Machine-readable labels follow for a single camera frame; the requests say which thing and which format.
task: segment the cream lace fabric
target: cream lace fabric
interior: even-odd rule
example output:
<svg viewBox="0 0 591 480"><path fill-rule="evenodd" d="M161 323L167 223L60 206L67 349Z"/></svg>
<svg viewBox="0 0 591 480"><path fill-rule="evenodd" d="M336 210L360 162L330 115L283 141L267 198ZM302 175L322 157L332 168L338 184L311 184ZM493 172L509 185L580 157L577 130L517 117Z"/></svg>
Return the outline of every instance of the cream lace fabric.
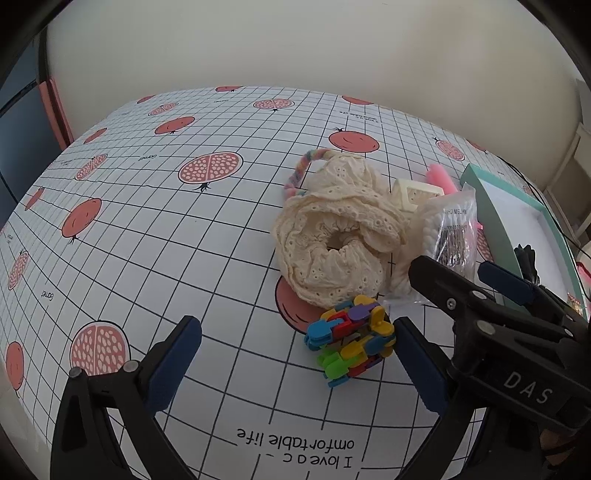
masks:
<svg viewBox="0 0 591 480"><path fill-rule="evenodd" d="M378 293L390 253L405 243L405 220L387 181L363 157L331 150L323 158L308 192L287 199L271 234L296 295L328 309Z"/></svg>

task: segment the screw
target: screw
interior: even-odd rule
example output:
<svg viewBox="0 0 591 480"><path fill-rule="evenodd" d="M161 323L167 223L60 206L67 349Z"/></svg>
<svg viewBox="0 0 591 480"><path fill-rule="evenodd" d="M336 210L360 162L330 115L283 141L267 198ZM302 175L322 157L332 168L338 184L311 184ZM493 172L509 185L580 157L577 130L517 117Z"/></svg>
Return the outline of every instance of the screw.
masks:
<svg viewBox="0 0 591 480"><path fill-rule="evenodd" d="M72 367L72 368L70 368L70 371L68 372L68 376L70 378L76 378L76 377L79 377L81 373L82 373L82 369L80 367Z"/></svg>
<svg viewBox="0 0 591 480"><path fill-rule="evenodd" d="M129 360L123 364L123 370L127 373L135 372L139 367L139 362L137 360Z"/></svg>
<svg viewBox="0 0 591 480"><path fill-rule="evenodd" d="M472 290L472 295L474 295L477 299L486 300L486 295L484 295L481 291Z"/></svg>
<svg viewBox="0 0 591 480"><path fill-rule="evenodd" d="M489 335L494 335L495 334L495 328L492 326L492 324L485 322L484 320L477 320L476 321L476 326L482 330L484 333L487 333Z"/></svg>

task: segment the white wall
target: white wall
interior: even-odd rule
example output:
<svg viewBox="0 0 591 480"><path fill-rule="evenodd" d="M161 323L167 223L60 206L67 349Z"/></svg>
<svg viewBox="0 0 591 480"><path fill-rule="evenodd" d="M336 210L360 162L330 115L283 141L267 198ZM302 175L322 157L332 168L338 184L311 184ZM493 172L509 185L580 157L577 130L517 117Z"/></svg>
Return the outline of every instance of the white wall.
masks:
<svg viewBox="0 0 591 480"><path fill-rule="evenodd" d="M580 115L576 69L517 0L74 0L48 48L74 136L152 93L283 85L420 116L543 186Z"/></svg>

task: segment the plastic bag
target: plastic bag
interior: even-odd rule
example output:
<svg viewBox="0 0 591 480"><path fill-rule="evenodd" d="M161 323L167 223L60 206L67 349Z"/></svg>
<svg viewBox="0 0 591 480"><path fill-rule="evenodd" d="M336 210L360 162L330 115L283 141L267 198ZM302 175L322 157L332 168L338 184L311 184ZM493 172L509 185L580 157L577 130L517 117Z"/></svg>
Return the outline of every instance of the plastic bag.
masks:
<svg viewBox="0 0 591 480"><path fill-rule="evenodd" d="M465 184L461 192L432 198L421 205L410 220L407 243L395 258L386 301L427 301L408 279L411 262L420 255L434 258L470 281L476 265L476 194Z"/></svg>

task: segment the pomegranate print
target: pomegranate print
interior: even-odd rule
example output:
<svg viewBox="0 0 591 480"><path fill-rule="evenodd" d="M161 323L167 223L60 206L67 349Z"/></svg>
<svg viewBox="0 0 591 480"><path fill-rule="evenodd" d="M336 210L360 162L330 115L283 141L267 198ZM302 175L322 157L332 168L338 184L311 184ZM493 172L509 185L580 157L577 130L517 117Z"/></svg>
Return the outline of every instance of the pomegranate print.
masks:
<svg viewBox="0 0 591 480"><path fill-rule="evenodd" d="M294 106L295 103L291 100L285 100L283 98L274 98L271 100L259 100L255 102L252 106L254 108L259 108L261 110L273 110L276 112L279 108L288 108Z"/></svg>
<svg viewBox="0 0 591 480"><path fill-rule="evenodd" d="M25 210L28 210L29 208L31 208L33 205L36 204L37 200L39 200L41 198L41 195L43 195L43 192L45 191L45 189L43 187L39 188L39 190L37 190L34 195L29 199L29 201L27 202L27 204L25 205Z"/></svg>
<svg viewBox="0 0 591 480"><path fill-rule="evenodd" d="M332 134L329 141L336 148L352 153L370 153L379 148L378 141L369 135L341 129Z"/></svg>
<svg viewBox="0 0 591 480"><path fill-rule="evenodd" d="M18 342L11 343L6 350L6 373L14 390L21 388L25 379L25 357Z"/></svg>
<svg viewBox="0 0 591 480"><path fill-rule="evenodd" d="M484 152L484 153L488 153L488 152L486 151L486 148L482 148L482 147L481 147L479 144L477 144L477 143L474 143L474 142L471 142L470 140L466 140L466 141L467 141L467 142L468 142L468 143L469 143L471 146L473 146L475 149L477 149L477 150L480 150L481 152Z"/></svg>
<svg viewBox="0 0 591 480"><path fill-rule="evenodd" d="M141 99L138 100L138 104L139 103L144 103L147 102L148 100L150 100L154 95L148 95L147 97L142 97Z"/></svg>
<svg viewBox="0 0 591 480"><path fill-rule="evenodd" d="M479 229L477 232L476 244L478 246L478 252L481 254L482 258L488 260L489 262L494 262L491 254L491 249L488 246L488 242L486 241L484 232L482 232L481 229Z"/></svg>
<svg viewBox="0 0 591 480"><path fill-rule="evenodd" d="M174 120L169 120L168 122L163 123L156 130L154 130L154 133L156 135L173 134L178 129L191 125L194 121L195 117L193 116L181 116L179 118L175 118Z"/></svg>
<svg viewBox="0 0 591 480"><path fill-rule="evenodd" d="M325 310L304 302L281 277L275 287L275 304L287 324L301 333L308 331L308 325L320 318Z"/></svg>
<svg viewBox="0 0 591 480"><path fill-rule="evenodd" d="M107 127L104 127L104 128L101 128L101 129L97 130L91 136L89 136L86 140L84 140L84 145L86 145L87 143L92 142L93 140L96 140L97 138L99 138L106 131L107 131Z"/></svg>
<svg viewBox="0 0 591 480"><path fill-rule="evenodd" d="M178 179L185 183L199 184L204 192L209 184L225 179L242 167L242 157L235 152L215 152L194 158L178 171Z"/></svg>
<svg viewBox="0 0 591 480"><path fill-rule="evenodd" d="M84 325L76 333L70 348L70 365L84 369L89 376L114 373L127 360L127 337L111 322Z"/></svg>
<svg viewBox="0 0 591 480"><path fill-rule="evenodd" d="M95 171L100 165L107 159L107 154L103 153L101 155L97 155L92 157L88 163L86 163L80 170L76 172L74 178L76 180L85 179L88 175L90 175L93 171Z"/></svg>
<svg viewBox="0 0 591 480"><path fill-rule="evenodd" d="M12 290L14 287L18 285L18 282L21 279L22 274L25 273L28 261L29 252L27 252L26 250L21 250L21 253L14 261L14 265L12 266L10 273L8 274L8 290Z"/></svg>
<svg viewBox="0 0 591 480"><path fill-rule="evenodd" d="M225 87L217 87L216 88L216 92L233 92L234 90L238 90L239 88L242 88L242 85L240 86L225 86Z"/></svg>
<svg viewBox="0 0 591 480"><path fill-rule="evenodd" d="M71 244L74 243L76 235L90 225L99 214L101 206L101 199L90 199L76 206L61 226L61 234L65 238L71 238Z"/></svg>
<svg viewBox="0 0 591 480"><path fill-rule="evenodd" d="M452 160L463 161L466 158L462 151L451 142L448 142L447 140L439 140L436 137L433 138L433 140L435 140L437 148Z"/></svg>
<svg viewBox="0 0 591 480"><path fill-rule="evenodd" d="M354 105L373 105L372 102L366 102L365 100L359 100L358 98L348 97L346 95L343 95L343 100L346 100Z"/></svg>
<svg viewBox="0 0 591 480"><path fill-rule="evenodd" d="M150 113L148 114L148 116L154 116L154 115L159 115L164 112L168 112L169 110L172 110L177 105L178 105L178 102L164 103L164 104L156 107L155 109L151 110Z"/></svg>

